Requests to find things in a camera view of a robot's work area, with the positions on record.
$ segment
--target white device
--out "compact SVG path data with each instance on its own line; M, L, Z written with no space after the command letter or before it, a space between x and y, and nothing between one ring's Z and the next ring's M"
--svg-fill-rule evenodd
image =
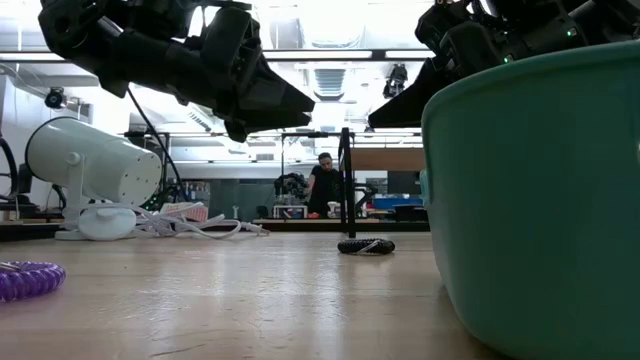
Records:
M87 208L82 195L127 206L144 204L154 193L162 172L160 158L71 117L58 117L31 135L25 150L27 166L43 181L67 188L65 229L60 240L115 240L136 226L130 208Z

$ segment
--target wooden table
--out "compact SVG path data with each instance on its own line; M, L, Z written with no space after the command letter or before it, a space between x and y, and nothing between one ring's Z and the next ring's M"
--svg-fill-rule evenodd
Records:
M0 303L0 354L502 359L457 320L430 235L382 236L393 255L341 255L336 234L1 243L2 260L56 262L68 277L55 293Z

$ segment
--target desk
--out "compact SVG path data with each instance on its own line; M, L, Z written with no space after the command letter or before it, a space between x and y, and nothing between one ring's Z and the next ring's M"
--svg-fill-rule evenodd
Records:
M457 320L428 233L390 234L384 257L341 255L341 236L1 243L68 272L0 303L2 358L502 359Z

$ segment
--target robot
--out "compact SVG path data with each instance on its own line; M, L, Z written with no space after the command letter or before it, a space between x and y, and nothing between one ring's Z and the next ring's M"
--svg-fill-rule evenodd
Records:
M210 108L229 136L307 125L314 102L262 54L251 5L219 0L41 0L38 21L54 53L123 98L130 82ZM187 37L197 7L220 9Z
M640 0L436 0L416 38L435 56L415 82L369 115L372 128L419 127L441 89L475 73L572 48L636 40Z

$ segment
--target purple coiled cable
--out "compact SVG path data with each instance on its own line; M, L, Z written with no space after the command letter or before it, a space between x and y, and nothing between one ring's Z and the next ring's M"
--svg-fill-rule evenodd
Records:
M12 271L0 267L0 302L21 300L43 295L57 289L67 273L52 263L9 262L19 269Z

